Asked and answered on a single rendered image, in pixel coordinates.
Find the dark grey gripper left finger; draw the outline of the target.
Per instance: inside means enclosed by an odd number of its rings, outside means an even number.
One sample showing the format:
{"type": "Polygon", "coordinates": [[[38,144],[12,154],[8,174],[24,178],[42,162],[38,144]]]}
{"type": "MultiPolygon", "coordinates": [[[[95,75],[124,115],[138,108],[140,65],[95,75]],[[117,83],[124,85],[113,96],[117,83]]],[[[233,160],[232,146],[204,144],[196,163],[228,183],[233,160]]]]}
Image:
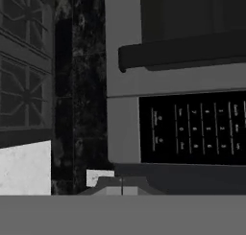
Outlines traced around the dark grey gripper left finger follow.
{"type": "Polygon", "coordinates": [[[97,184],[81,193],[82,196],[121,196],[122,184],[118,177],[100,176],[97,184]]]}

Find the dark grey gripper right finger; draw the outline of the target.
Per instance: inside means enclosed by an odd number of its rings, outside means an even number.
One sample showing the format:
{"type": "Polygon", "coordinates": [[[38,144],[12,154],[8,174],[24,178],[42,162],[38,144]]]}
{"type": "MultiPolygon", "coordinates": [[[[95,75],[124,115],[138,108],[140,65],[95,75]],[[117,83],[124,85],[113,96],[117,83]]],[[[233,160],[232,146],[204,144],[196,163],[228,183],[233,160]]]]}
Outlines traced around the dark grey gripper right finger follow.
{"type": "Polygon", "coordinates": [[[144,176],[126,176],[121,178],[123,196],[161,196],[164,192],[152,187],[144,176]]]}

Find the grey microwave oven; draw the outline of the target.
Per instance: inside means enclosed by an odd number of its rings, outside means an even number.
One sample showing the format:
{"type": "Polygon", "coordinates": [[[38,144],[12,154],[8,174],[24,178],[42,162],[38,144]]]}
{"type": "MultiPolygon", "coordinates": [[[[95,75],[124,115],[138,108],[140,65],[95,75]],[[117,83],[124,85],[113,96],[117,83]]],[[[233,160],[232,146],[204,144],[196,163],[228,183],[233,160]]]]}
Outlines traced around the grey microwave oven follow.
{"type": "Polygon", "coordinates": [[[246,195],[246,89],[110,97],[108,154],[121,180],[166,195],[246,195]]]}

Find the grey microwave door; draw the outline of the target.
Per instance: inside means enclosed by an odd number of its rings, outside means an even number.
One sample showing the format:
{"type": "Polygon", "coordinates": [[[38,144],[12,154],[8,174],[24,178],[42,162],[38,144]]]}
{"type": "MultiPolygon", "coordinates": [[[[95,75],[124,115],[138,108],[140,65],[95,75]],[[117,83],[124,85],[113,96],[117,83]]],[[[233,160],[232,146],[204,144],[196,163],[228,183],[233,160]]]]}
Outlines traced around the grey microwave door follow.
{"type": "Polygon", "coordinates": [[[118,48],[246,30],[246,0],[105,0],[110,97],[246,89],[246,58],[216,59],[122,73],[118,48]]]}

